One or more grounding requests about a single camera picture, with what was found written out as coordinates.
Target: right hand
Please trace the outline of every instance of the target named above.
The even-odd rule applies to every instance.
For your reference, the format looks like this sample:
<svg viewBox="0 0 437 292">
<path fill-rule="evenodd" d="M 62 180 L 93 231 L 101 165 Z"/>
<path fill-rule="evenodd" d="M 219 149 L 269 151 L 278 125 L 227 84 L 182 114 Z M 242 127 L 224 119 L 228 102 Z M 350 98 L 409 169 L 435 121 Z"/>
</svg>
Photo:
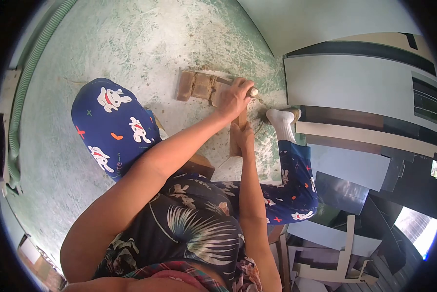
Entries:
<svg viewBox="0 0 437 292">
<path fill-rule="evenodd" d="M 243 131 L 240 130 L 237 124 L 232 123 L 230 131 L 233 131 L 233 136 L 241 149 L 241 153 L 243 155 L 254 155 L 254 132 L 249 121 L 246 121 L 246 127 Z"/>
<path fill-rule="evenodd" d="M 236 119 L 252 99 L 246 96 L 252 86 L 254 81 L 242 77 L 236 78 L 230 88 L 222 92 L 216 111 L 227 121 Z"/>
</svg>

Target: floral shirt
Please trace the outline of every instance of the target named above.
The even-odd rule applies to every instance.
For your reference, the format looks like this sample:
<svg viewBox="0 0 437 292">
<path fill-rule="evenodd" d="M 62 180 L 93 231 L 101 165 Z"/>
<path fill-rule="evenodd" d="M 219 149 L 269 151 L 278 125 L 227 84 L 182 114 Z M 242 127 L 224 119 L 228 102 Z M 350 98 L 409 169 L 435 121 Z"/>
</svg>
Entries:
<svg viewBox="0 0 437 292">
<path fill-rule="evenodd" d="M 158 269 L 189 271 L 200 276 L 196 280 L 208 291 L 227 291 L 187 262 L 212 268 L 228 291 L 262 291 L 227 195 L 198 174 L 169 179 L 116 236 L 93 278 L 144 278 Z"/>
</svg>

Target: vacuum hose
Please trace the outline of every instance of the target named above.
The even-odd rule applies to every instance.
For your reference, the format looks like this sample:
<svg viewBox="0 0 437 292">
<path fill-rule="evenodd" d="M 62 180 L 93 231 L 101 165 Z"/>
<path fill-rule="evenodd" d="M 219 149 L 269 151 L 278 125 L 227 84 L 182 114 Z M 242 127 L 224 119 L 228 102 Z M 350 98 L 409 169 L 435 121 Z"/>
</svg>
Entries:
<svg viewBox="0 0 437 292">
<path fill-rule="evenodd" d="M 27 89 L 29 88 L 30 84 L 30 79 L 32 78 L 40 56 L 45 49 L 46 44 L 48 44 L 53 32 L 55 32 L 55 29 L 58 27 L 61 20 L 76 2 L 77 0 L 65 0 L 58 7 L 43 28 L 43 31 L 40 33 L 40 36 L 32 48 L 29 58 L 27 59 L 22 71 L 22 75 L 16 90 L 16 97 L 14 98 L 14 106 L 12 108 L 11 121 L 9 124 L 8 141 L 10 149 L 8 154 L 8 170 L 11 176 L 9 182 L 11 188 L 15 188 L 20 181 L 20 172 L 16 165 L 17 156 L 19 155 L 19 124 Z"/>
</svg>

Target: leg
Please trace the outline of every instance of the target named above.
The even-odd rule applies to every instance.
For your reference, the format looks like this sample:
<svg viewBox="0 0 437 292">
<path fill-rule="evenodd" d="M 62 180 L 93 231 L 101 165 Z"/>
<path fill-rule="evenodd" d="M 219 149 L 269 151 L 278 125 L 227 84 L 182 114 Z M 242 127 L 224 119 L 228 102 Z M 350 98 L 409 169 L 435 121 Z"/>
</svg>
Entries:
<svg viewBox="0 0 437 292">
<path fill-rule="evenodd" d="M 318 206 L 318 195 L 312 178 L 310 148 L 299 146 L 291 132 L 295 116 L 290 112 L 269 110 L 268 118 L 279 140 L 282 184 L 261 184 L 266 203 L 268 224 L 295 223 L 312 217 Z M 239 182 L 214 182 L 229 195 L 233 209 L 239 210 Z"/>
<path fill-rule="evenodd" d="M 152 112 L 109 79 L 97 78 L 84 85 L 73 102 L 71 117 L 90 154 L 115 181 L 161 141 Z"/>
</svg>

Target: concrete floor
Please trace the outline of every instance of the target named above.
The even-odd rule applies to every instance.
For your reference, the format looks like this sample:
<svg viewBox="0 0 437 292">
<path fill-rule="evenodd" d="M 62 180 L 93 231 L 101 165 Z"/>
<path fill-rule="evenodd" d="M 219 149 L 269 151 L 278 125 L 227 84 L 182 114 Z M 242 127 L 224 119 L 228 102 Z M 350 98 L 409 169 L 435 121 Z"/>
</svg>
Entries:
<svg viewBox="0 0 437 292">
<path fill-rule="evenodd" d="M 258 172 L 262 181 L 280 180 L 274 129 L 257 114 L 286 106 L 282 57 L 272 55 L 236 0 L 78 1 L 32 77 L 21 121 L 24 195 L 7 197 L 31 241 L 56 265 L 72 223 L 113 184 L 72 124 L 77 92 L 92 79 L 110 78 L 151 108 L 172 135 L 213 111 L 204 100 L 175 100 L 180 69 L 256 82 L 260 96 L 248 106 L 248 118 Z M 199 149 L 217 168 L 213 180 L 240 178 L 240 160 L 227 160 L 228 137 L 223 129 Z"/>
</svg>

